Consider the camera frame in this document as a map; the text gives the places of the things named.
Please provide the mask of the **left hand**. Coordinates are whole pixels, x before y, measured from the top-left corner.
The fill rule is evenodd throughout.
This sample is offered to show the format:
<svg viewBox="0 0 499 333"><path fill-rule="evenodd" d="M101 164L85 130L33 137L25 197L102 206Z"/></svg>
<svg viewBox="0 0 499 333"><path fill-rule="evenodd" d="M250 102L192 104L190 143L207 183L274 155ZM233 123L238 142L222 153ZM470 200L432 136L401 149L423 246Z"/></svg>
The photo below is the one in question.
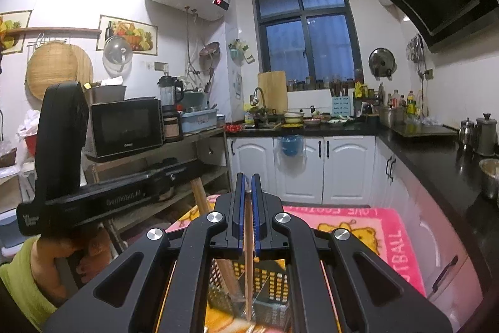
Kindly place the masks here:
<svg viewBox="0 0 499 333"><path fill-rule="evenodd" d="M41 293L54 306L69 298L69 278L87 283L112 261L112 242L100 227L90 238L38 238L31 248L31 274Z"/></svg>

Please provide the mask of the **green sleeve forearm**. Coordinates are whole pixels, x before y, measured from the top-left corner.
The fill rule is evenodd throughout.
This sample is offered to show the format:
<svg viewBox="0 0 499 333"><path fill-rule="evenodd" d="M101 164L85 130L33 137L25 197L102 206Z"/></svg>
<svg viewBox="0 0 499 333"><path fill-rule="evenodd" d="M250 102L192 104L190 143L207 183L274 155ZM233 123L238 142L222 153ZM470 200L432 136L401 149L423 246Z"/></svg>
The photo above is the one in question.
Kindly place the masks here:
<svg viewBox="0 0 499 333"><path fill-rule="evenodd" d="M39 237L28 238L13 260L1 265L1 305L12 332L41 332L57 310L42 293L31 272L31 249Z"/></svg>

